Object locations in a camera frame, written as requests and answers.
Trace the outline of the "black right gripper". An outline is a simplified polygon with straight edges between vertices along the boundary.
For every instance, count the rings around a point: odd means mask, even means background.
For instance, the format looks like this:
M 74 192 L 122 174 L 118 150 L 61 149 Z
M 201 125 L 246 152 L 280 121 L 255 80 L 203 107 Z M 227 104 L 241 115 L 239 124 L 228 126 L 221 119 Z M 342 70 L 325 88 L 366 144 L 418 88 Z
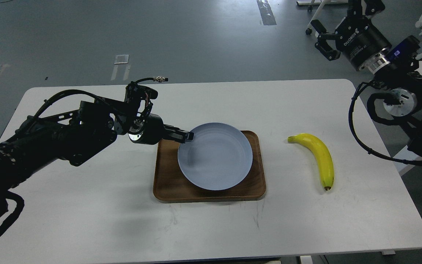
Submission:
M 359 71 L 362 65 L 373 55 L 388 51 L 392 44 L 372 24 L 372 18 L 385 10 L 382 0 L 349 0 L 347 19 L 328 33 L 320 20 L 312 20 L 310 25 L 318 33 L 315 48 L 328 60 L 333 61 L 344 55 L 350 64 Z M 337 49 L 333 49 L 329 40 L 334 40 Z

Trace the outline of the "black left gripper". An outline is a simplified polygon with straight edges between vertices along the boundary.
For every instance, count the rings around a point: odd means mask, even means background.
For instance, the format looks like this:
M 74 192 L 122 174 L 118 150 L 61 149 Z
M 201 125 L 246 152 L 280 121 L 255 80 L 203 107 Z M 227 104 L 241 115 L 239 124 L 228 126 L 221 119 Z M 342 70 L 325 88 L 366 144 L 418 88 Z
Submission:
M 131 142 L 143 145 L 156 145 L 162 138 L 180 144 L 192 142 L 194 132 L 181 130 L 178 127 L 164 125 L 159 115 L 150 114 L 144 125 L 144 130 L 139 134 L 128 134 Z

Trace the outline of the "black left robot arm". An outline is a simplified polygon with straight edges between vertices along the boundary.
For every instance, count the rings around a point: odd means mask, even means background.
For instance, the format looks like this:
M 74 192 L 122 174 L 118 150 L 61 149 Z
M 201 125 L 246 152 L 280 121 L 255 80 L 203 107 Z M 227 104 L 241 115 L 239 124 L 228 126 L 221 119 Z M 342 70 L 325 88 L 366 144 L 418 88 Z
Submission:
M 161 140 L 191 142 L 193 132 L 165 125 L 151 113 L 158 92 L 141 85 L 167 82 L 166 77 L 146 77 L 125 88 L 123 101 L 79 89 L 57 92 L 8 140 L 0 143 L 0 237 L 14 224 L 25 201 L 10 189 L 55 160 L 80 166 L 110 146 L 118 135 L 132 142 L 155 145 Z

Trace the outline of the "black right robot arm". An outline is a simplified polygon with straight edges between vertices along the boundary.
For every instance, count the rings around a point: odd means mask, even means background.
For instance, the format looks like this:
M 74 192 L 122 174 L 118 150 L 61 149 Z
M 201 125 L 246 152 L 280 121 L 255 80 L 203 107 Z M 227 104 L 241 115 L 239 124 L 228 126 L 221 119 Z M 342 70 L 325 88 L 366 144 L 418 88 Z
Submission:
M 349 0 L 347 3 L 347 15 L 334 32 L 329 32 L 314 15 L 306 34 L 316 31 L 315 48 L 327 60 L 337 60 L 343 55 L 355 70 L 367 69 L 374 76 L 369 82 L 360 83 L 351 99 L 348 124 L 352 135 L 375 157 L 422 166 L 422 160 L 392 158 L 371 149 L 358 138 L 353 125 L 355 102 L 360 94 L 367 87 L 385 89 L 370 95 L 367 102 L 370 118 L 382 125 L 400 127 L 409 138 L 407 150 L 422 157 L 422 75 L 417 71 L 420 42 L 409 36 L 392 47 L 371 21 L 374 15 L 385 10 L 381 0 Z

